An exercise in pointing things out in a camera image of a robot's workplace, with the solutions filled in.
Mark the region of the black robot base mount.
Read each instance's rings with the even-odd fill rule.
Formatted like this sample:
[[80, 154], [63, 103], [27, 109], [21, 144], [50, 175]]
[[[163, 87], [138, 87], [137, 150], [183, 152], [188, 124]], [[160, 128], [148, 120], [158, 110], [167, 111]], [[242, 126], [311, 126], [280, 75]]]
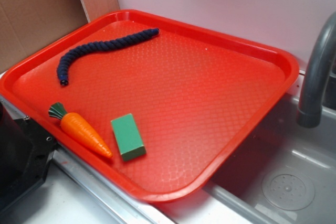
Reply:
[[33, 119], [13, 119], [1, 105], [1, 214], [46, 180], [55, 138]]

